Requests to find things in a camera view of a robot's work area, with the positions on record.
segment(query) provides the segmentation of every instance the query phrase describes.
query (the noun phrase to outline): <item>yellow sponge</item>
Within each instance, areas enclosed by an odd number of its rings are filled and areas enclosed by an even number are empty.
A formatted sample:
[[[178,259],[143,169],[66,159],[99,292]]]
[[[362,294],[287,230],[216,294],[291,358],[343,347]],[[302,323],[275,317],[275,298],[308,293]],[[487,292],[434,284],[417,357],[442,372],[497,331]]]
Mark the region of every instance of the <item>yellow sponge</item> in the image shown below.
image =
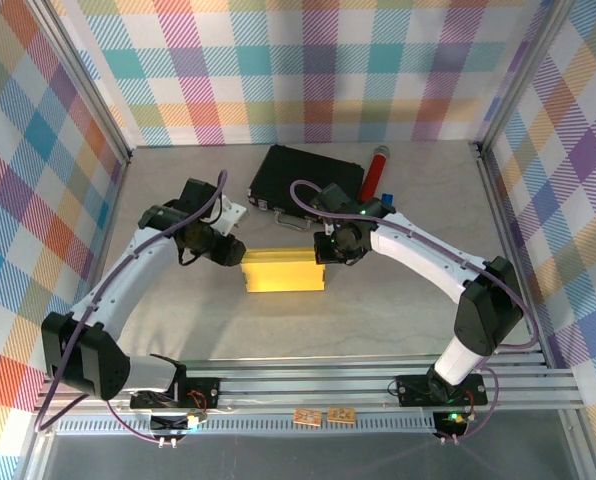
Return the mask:
[[[248,292],[300,292],[325,289],[325,266],[313,247],[247,250],[241,263]]]

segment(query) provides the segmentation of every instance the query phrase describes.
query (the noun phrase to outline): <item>checkered backdrop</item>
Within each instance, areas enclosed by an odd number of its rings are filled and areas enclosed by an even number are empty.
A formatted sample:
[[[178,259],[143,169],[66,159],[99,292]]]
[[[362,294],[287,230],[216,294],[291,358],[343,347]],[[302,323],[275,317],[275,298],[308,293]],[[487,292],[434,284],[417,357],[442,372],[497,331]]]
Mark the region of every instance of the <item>checkered backdrop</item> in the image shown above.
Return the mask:
[[[84,293],[120,170],[23,0],[0,0],[0,479],[44,378],[40,323]]]
[[[540,319],[596,432],[596,0],[576,3],[494,153]]]
[[[54,0],[150,146],[474,139],[550,3]]]

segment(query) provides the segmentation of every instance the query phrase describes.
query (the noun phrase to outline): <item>red cylinder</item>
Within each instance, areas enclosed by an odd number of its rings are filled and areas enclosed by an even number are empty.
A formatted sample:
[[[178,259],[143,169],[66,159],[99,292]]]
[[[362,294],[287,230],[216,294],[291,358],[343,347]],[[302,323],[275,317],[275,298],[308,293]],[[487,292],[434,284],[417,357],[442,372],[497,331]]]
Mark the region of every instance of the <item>red cylinder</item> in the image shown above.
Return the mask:
[[[358,194],[358,201],[361,204],[375,195],[382,171],[387,163],[387,158],[389,158],[389,149],[387,147],[382,146],[374,150],[374,159],[371,161],[369,172],[367,172],[365,182],[362,184],[362,188]]]

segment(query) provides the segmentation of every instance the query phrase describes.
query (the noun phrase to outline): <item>black case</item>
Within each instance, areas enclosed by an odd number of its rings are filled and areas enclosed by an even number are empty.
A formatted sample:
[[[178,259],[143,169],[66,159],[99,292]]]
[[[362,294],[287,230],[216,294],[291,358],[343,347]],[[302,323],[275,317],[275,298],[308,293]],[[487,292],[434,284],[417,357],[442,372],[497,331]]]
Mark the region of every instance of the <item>black case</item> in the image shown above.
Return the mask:
[[[355,163],[273,145],[251,182],[247,196],[249,203],[261,210],[280,211],[294,217],[316,220],[292,200],[289,187],[295,180],[307,180],[320,188],[336,183],[349,198],[355,199],[364,175],[365,170]],[[316,192],[300,185],[296,188],[296,194],[308,204]]]

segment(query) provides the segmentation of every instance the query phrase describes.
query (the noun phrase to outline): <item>plaid wall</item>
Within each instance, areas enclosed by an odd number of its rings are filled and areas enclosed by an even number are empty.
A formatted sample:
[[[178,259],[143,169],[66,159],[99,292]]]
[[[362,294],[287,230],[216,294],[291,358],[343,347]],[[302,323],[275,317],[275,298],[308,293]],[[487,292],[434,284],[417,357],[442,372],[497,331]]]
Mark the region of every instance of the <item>plaid wall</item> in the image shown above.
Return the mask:
[[[474,139],[541,4],[54,3],[121,128],[151,146]]]
[[[23,0],[0,0],[0,479],[44,378],[39,325],[83,294],[120,167]]]
[[[578,0],[494,153],[545,333],[596,432],[596,0]]]

